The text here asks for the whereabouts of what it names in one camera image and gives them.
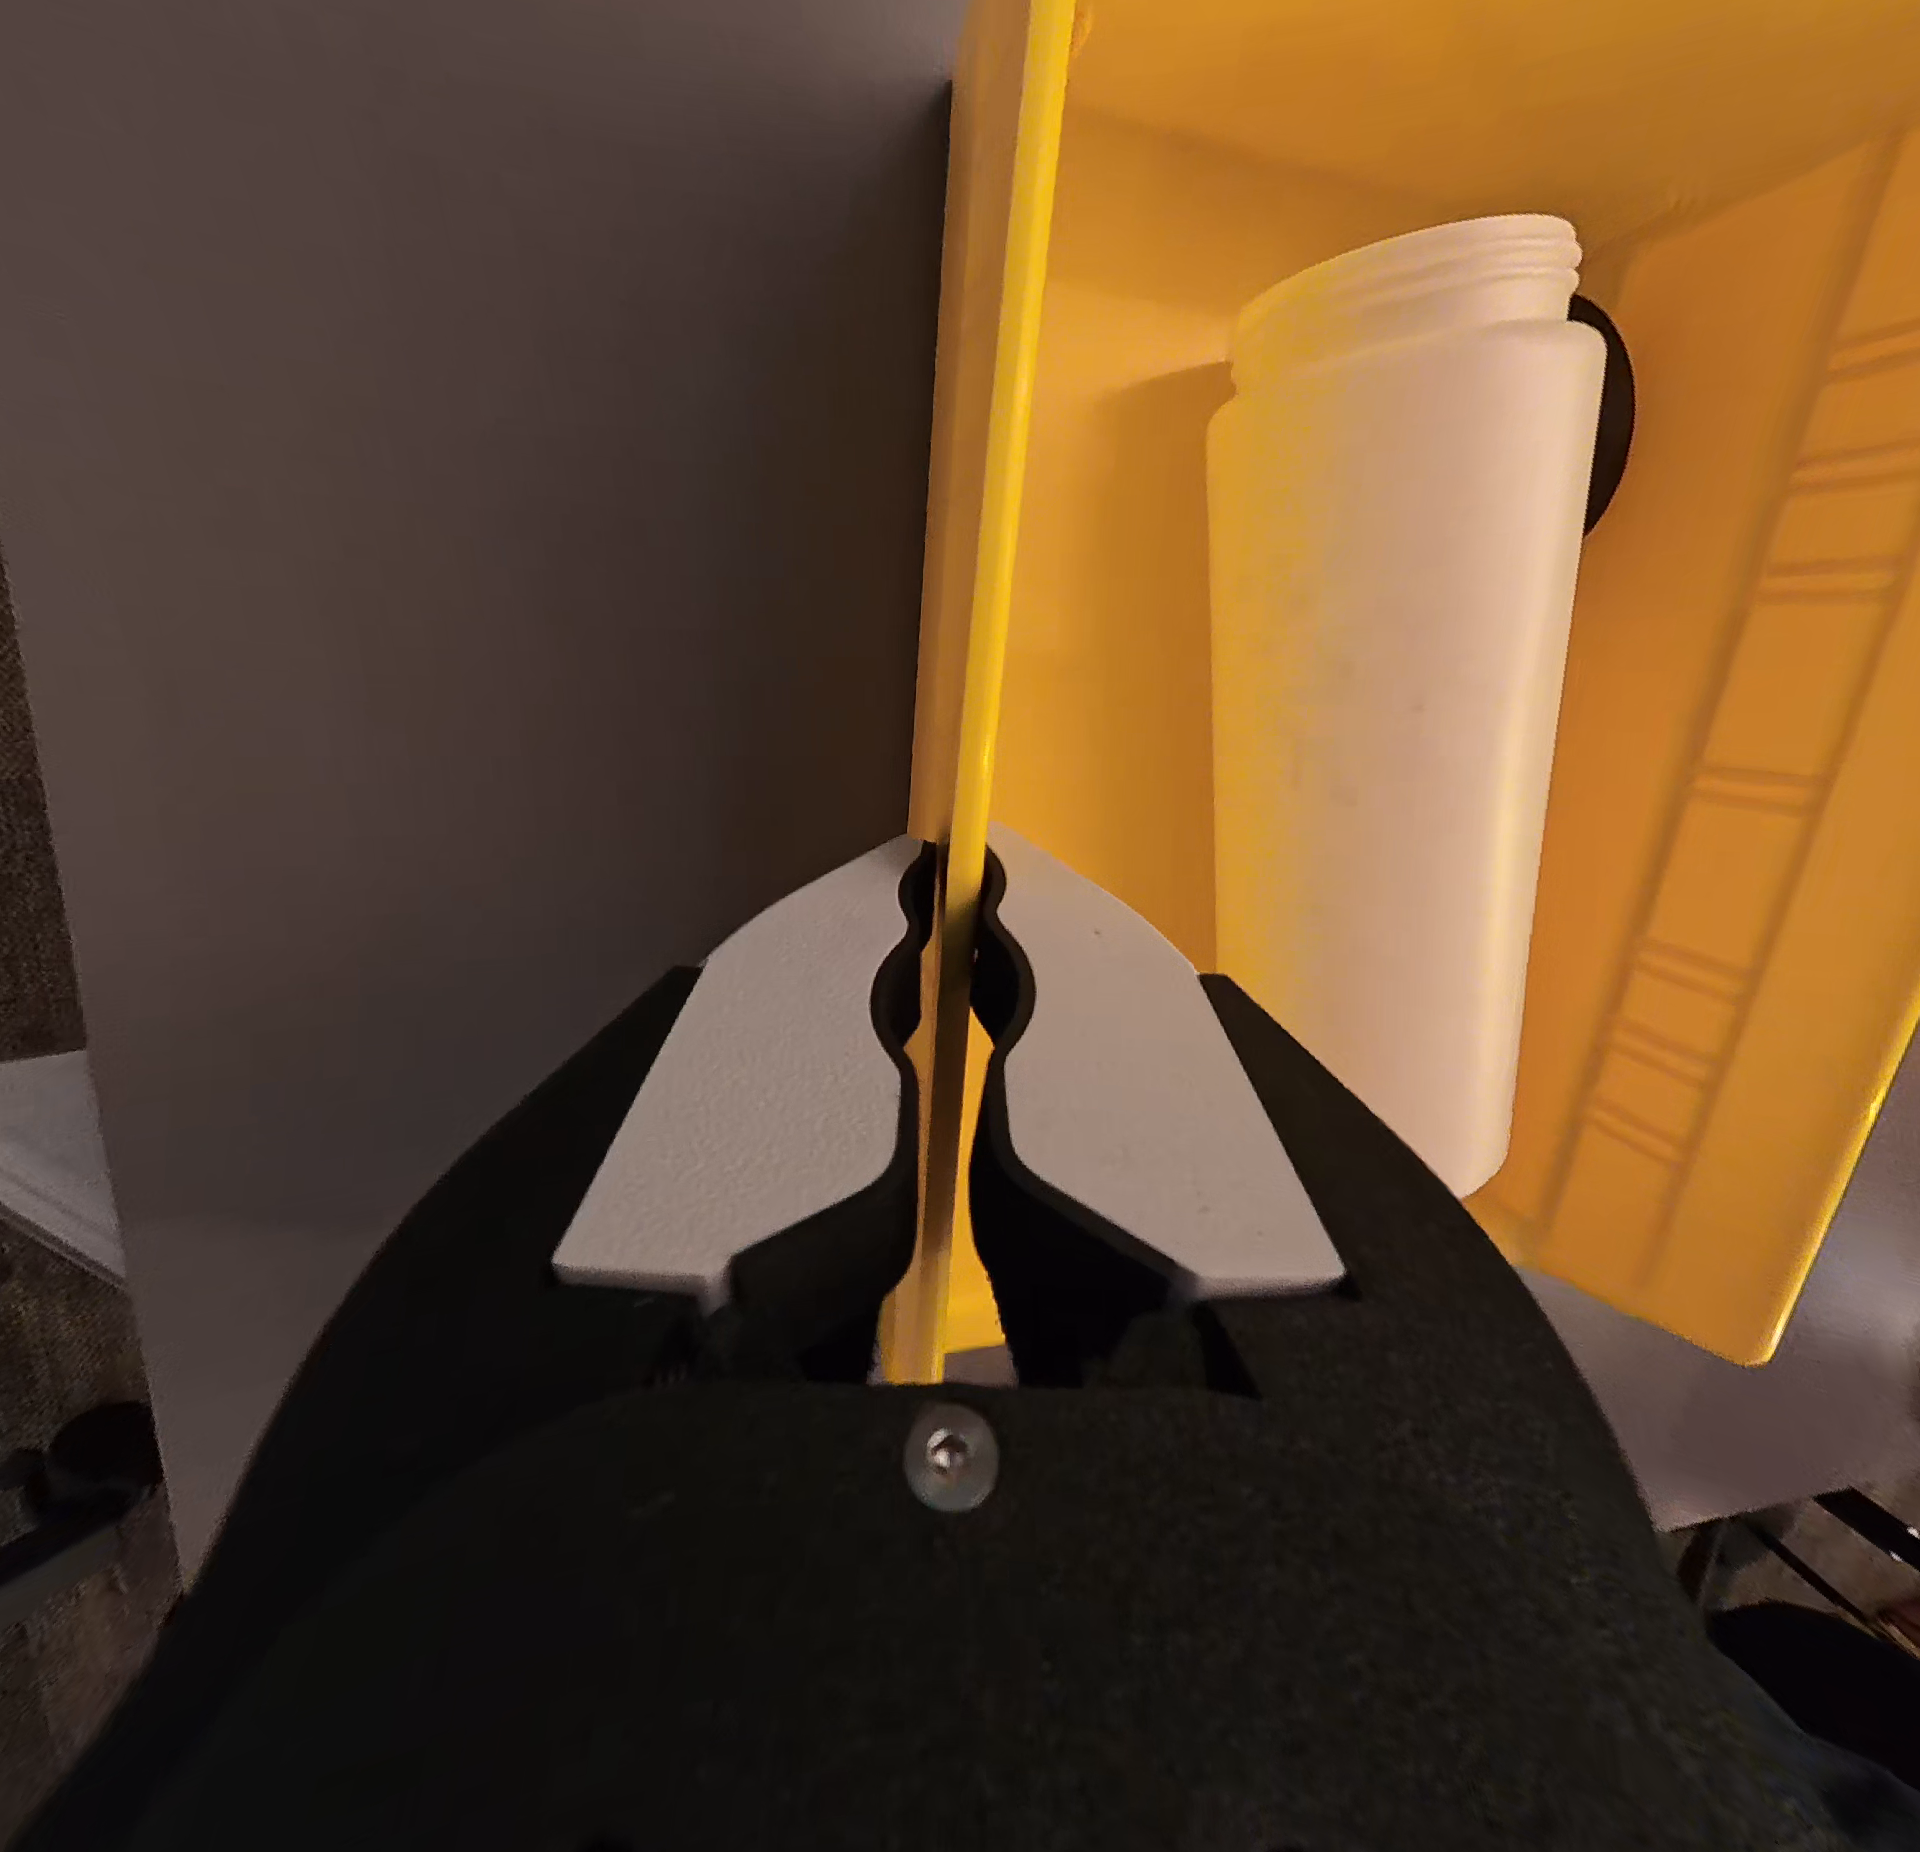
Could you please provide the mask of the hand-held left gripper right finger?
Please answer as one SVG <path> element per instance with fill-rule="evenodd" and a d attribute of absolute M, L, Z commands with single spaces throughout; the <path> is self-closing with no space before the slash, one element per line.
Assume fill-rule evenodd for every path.
<path fill-rule="evenodd" d="M 1010 826 L 971 965 L 971 1242 L 1001 1314 L 1326 1292 L 1347 1267 L 1186 955 Z"/>

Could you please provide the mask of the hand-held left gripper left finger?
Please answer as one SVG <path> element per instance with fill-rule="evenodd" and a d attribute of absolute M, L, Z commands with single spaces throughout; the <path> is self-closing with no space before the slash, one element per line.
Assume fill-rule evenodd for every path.
<path fill-rule="evenodd" d="M 916 1242 L 933 847 L 896 836 L 708 955 L 552 1253 L 571 1285 L 852 1314 Z"/>

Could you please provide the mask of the black bottle lid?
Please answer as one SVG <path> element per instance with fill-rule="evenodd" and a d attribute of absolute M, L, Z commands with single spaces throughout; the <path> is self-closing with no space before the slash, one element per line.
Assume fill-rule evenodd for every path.
<path fill-rule="evenodd" d="M 1595 441 L 1583 522 L 1583 533 L 1591 535 L 1618 496 L 1618 486 L 1629 464 L 1629 450 L 1636 435 L 1637 388 L 1629 349 L 1616 319 L 1595 303 L 1595 299 L 1577 290 L 1569 299 L 1569 319 L 1594 328 L 1604 345 L 1595 410 Z"/>

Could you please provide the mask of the white plastic bottle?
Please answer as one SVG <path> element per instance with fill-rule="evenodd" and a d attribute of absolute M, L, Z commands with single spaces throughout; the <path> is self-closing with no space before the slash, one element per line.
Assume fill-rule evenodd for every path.
<path fill-rule="evenodd" d="M 1510 1146 L 1604 341 L 1569 220 L 1278 283 L 1211 416 L 1214 945 L 1457 1195 Z"/>

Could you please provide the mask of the yellow plastic bin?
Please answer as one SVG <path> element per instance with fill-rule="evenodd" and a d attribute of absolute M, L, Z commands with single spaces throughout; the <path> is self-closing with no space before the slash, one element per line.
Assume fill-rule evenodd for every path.
<path fill-rule="evenodd" d="M 1778 1346 L 1915 1028 L 1915 0 L 970 0 L 908 826 L 955 772 L 1200 963 L 1204 432 L 1243 303 L 1571 223 L 1636 373 L 1583 550 L 1513 1264 Z"/>

